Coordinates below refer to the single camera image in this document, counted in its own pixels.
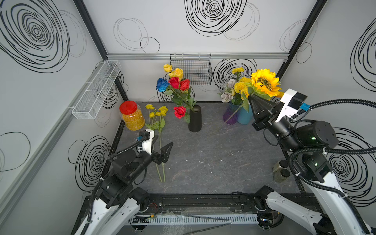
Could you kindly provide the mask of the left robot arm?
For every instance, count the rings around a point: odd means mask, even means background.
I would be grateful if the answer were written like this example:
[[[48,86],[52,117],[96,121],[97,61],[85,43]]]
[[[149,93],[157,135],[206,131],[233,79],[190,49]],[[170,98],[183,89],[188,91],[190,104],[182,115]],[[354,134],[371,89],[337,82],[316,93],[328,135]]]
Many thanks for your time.
[[[134,181],[152,162],[166,163],[173,143],[160,152],[147,152],[147,146],[153,143],[143,143],[139,153],[129,148],[115,154],[112,170],[92,191],[88,213],[75,231],[77,235],[116,235],[139,211],[148,209],[150,194],[136,187]]]

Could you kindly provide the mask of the sunflower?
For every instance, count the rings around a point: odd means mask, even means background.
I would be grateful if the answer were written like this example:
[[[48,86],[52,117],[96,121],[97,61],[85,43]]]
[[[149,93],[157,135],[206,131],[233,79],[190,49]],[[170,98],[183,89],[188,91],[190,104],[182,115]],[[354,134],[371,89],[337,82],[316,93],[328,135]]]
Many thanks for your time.
[[[281,91],[280,79],[269,69],[257,70],[251,74],[250,79],[252,79],[252,83],[248,88],[249,95],[257,95],[266,100],[271,100],[273,97],[281,98],[284,95],[284,92]],[[243,107],[248,111],[248,105],[250,105],[248,97],[242,96],[244,101],[239,110]]]

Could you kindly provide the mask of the yellow rose stem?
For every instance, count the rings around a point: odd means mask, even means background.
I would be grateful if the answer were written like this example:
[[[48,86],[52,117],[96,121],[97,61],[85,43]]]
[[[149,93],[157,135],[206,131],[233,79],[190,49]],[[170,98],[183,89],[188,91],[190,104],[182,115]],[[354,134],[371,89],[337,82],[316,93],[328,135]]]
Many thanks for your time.
[[[184,72],[180,68],[175,68],[173,69],[172,65],[170,64],[165,64],[163,66],[164,71],[167,73],[167,75],[172,78],[172,77],[178,77],[180,80],[183,78]]]

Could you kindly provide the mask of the yellow poppy stem large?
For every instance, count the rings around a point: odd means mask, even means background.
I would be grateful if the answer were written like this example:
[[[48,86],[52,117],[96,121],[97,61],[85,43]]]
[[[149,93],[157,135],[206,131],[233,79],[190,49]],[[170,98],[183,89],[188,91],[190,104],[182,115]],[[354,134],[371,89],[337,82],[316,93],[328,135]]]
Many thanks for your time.
[[[159,145],[160,149],[162,148],[162,130],[165,127],[165,120],[164,117],[166,116],[168,112],[168,108],[166,106],[162,106],[158,109],[158,111],[155,113],[156,116],[160,118],[159,124],[158,124],[158,132],[159,132]]]

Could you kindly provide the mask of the black vase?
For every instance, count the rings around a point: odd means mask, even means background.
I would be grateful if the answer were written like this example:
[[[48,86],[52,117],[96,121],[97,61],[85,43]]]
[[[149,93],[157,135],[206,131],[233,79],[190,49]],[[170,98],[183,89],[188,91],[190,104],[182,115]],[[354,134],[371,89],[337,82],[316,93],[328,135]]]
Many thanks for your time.
[[[202,111],[199,105],[194,105],[190,110],[189,130],[191,132],[199,132],[202,129]]]

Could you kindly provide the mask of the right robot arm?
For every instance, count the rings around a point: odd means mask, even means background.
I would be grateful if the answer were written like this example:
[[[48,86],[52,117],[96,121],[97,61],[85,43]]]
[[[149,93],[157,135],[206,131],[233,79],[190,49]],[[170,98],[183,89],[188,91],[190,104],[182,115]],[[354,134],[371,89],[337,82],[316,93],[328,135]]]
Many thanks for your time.
[[[307,120],[305,126],[292,125],[290,120],[310,109],[334,104],[360,104],[375,107],[375,102],[363,99],[335,99],[309,106],[306,96],[295,94],[273,103],[257,95],[250,95],[248,102],[257,130],[269,130],[281,148],[291,173],[314,194],[322,212],[311,211],[293,202],[271,187],[264,186],[254,197],[259,211],[273,210],[294,220],[314,235],[373,235],[375,228],[368,225],[341,189],[333,168],[326,156],[332,154],[365,155],[375,153],[374,147],[366,149],[337,149],[339,143],[332,126],[324,121]]]

